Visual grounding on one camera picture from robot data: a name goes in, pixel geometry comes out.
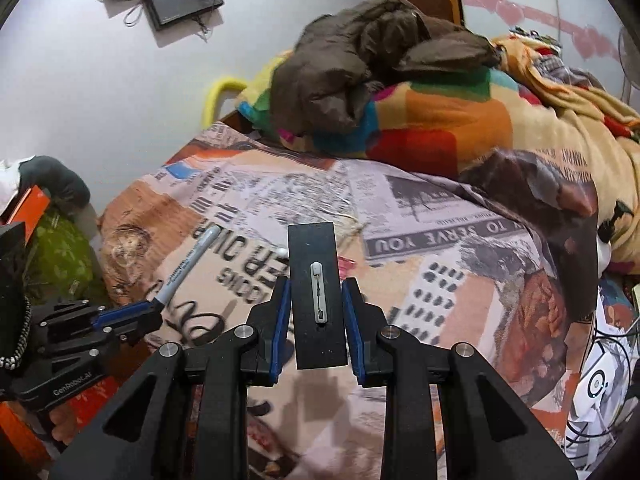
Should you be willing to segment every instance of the brown fabric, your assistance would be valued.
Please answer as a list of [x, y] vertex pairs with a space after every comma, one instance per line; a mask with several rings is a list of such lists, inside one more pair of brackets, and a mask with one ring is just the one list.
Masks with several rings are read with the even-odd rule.
[[434, 72], [494, 66], [489, 41], [406, 0], [369, 0], [306, 26], [273, 73], [271, 121], [300, 136], [350, 133], [372, 92]]

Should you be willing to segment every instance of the hand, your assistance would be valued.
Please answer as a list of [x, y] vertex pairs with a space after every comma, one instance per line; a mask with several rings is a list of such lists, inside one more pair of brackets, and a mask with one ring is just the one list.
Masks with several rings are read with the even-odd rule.
[[62, 404], [49, 412], [49, 418], [55, 425], [51, 436], [68, 446], [78, 433], [76, 414], [68, 404]]

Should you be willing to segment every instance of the yellow tube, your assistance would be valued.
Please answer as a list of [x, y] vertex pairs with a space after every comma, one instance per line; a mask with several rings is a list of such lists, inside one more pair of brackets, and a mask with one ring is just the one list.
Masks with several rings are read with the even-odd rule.
[[215, 121], [214, 116], [216, 112], [216, 105], [220, 99], [222, 92], [235, 91], [240, 93], [247, 87], [248, 83], [242, 79], [236, 79], [234, 77], [222, 77], [218, 79], [209, 93], [207, 93], [207, 99], [204, 103], [204, 110], [202, 111], [202, 127], [209, 128]]

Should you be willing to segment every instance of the brown puffer jacket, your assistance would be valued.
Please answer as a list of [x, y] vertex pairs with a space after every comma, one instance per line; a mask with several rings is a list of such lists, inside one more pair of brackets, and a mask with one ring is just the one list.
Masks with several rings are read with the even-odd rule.
[[385, 86], [498, 60], [486, 38], [429, 18], [406, 0], [369, 0], [306, 26], [273, 73], [271, 121], [297, 136], [348, 134]]

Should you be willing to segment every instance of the silver screw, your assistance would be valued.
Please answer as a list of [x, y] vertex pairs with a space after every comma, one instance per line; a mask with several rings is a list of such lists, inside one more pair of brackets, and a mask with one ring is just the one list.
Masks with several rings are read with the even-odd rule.
[[240, 325], [234, 330], [234, 334], [236, 334], [236, 337], [239, 337], [240, 339], [247, 339], [248, 337], [251, 337], [253, 333], [254, 328], [249, 325]]
[[176, 343], [164, 343], [160, 347], [160, 355], [162, 357], [173, 357], [178, 353], [178, 345]]
[[400, 329], [397, 326], [387, 325], [382, 327], [380, 334], [387, 339], [395, 339], [400, 335]]
[[460, 357], [471, 357], [475, 352], [469, 343], [458, 343], [456, 345], [456, 354]]

